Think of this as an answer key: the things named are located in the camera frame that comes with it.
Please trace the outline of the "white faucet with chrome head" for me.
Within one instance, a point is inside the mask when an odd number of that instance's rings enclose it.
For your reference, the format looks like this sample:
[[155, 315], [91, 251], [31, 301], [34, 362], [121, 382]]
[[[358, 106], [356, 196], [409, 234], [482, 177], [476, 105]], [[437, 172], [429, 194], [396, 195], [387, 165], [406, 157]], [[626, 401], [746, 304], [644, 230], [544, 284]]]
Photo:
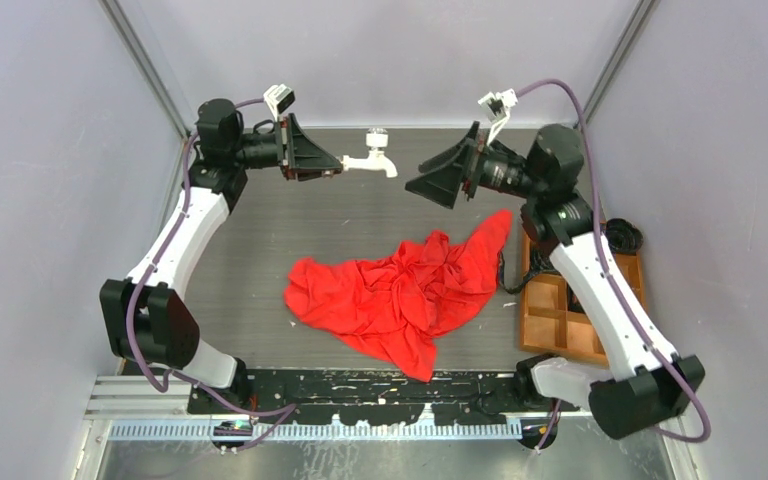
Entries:
[[378, 127], [368, 129], [365, 134], [365, 143], [368, 148], [367, 156], [354, 158], [343, 155], [341, 158], [343, 170], [379, 171], [383, 172], [389, 179], [396, 178], [398, 176], [397, 167], [385, 152], [389, 143], [387, 130]]

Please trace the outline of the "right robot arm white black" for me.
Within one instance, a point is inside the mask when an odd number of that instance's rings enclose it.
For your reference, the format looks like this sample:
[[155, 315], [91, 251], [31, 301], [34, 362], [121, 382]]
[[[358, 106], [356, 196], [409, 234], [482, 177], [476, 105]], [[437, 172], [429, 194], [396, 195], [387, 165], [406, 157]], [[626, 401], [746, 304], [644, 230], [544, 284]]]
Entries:
[[519, 154], [478, 125], [454, 146], [421, 163], [406, 190], [452, 208], [459, 196], [487, 188], [522, 200], [527, 237], [548, 258], [577, 296], [607, 356], [596, 368], [557, 354], [521, 362], [515, 396], [527, 410], [551, 400], [590, 411], [601, 430], [622, 439], [697, 412], [699, 441], [711, 421], [699, 397], [705, 368], [682, 356], [658, 330], [612, 256], [590, 201], [577, 188], [586, 152], [571, 127], [541, 127], [526, 154]]

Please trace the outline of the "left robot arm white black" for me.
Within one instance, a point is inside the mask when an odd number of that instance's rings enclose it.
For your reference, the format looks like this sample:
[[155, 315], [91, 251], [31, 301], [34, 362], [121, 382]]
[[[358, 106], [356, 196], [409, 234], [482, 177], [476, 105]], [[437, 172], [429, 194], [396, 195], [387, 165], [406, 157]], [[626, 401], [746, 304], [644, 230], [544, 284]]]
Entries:
[[213, 387], [229, 413], [252, 397], [242, 360], [203, 340], [184, 298], [191, 275], [218, 228], [237, 206], [255, 169], [276, 168], [306, 181], [342, 171], [337, 158], [313, 142], [289, 108], [295, 97], [261, 98], [268, 119], [244, 126], [243, 104], [212, 99], [198, 109], [181, 152], [182, 190], [166, 225], [139, 263], [101, 287], [100, 304], [112, 353], [147, 368], [164, 367]]

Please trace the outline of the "red cloth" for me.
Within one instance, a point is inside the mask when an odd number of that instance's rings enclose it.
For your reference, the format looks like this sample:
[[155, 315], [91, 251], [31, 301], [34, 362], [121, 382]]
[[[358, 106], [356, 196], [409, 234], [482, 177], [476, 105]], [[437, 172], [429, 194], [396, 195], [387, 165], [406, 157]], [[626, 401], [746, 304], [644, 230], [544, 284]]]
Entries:
[[459, 244], [434, 230], [380, 259], [330, 265], [303, 258], [287, 275], [283, 299], [301, 323], [428, 382], [435, 339], [469, 323], [496, 294], [512, 226], [512, 212], [502, 209]]

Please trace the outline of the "orange compartment tray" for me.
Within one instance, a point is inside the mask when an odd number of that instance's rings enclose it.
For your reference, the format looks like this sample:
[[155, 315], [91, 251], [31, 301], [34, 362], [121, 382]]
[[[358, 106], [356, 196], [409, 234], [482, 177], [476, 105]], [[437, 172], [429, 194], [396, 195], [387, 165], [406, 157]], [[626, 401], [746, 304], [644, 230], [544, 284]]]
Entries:
[[[610, 220], [604, 229], [623, 278], [641, 305], [646, 306], [643, 266], [639, 255], [644, 244], [643, 234], [623, 219]], [[532, 278], [520, 294], [520, 348], [531, 353], [554, 353], [569, 360], [606, 367], [608, 359], [605, 350], [578, 298], [528, 238], [522, 242], [521, 267]]]

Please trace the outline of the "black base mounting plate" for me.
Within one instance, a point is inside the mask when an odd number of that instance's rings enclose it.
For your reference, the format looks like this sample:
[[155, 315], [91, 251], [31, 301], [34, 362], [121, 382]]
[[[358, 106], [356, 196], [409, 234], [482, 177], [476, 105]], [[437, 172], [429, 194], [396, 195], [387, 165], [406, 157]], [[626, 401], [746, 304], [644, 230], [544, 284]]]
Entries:
[[393, 370], [250, 369], [249, 397], [255, 411], [293, 404], [287, 423], [371, 426], [419, 421], [429, 407], [436, 426], [501, 424], [509, 417], [549, 414], [548, 400], [526, 401], [518, 376], [505, 371], [438, 370], [420, 382]]

